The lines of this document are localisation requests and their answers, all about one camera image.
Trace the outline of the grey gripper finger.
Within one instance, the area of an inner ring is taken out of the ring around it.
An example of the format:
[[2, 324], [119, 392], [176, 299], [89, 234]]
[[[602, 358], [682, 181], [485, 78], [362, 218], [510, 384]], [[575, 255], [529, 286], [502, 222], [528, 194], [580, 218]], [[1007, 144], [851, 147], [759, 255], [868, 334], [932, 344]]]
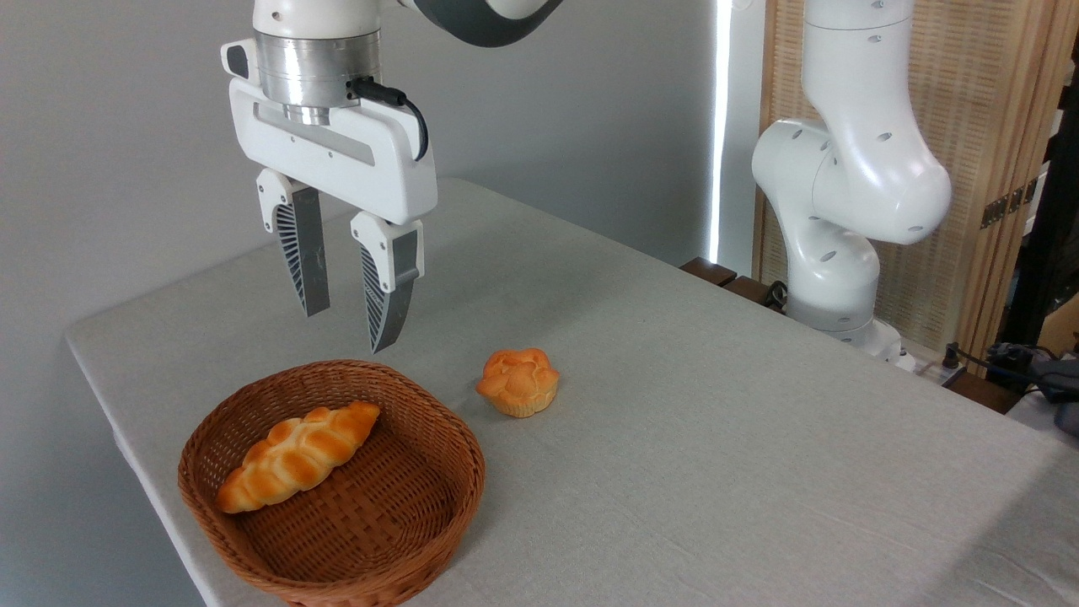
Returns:
[[392, 224], [370, 212], [351, 220], [361, 245], [365, 296], [371, 350], [390, 348], [402, 331], [415, 280], [424, 276], [423, 226], [420, 220]]
[[282, 256], [308, 316], [330, 306], [319, 190], [273, 169], [257, 177], [263, 226], [279, 239]]

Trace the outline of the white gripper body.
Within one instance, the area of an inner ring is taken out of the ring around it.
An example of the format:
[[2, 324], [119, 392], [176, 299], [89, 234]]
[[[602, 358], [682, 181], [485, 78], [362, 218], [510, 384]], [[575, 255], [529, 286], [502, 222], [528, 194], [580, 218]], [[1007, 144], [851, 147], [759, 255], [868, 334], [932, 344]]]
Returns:
[[408, 108], [355, 99], [328, 108], [326, 126], [286, 115], [263, 93], [255, 40], [221, 46], [234, 130], [248, 158], [393, 224], [434, 210], [434, 150], [418, 158], [421, 130]]

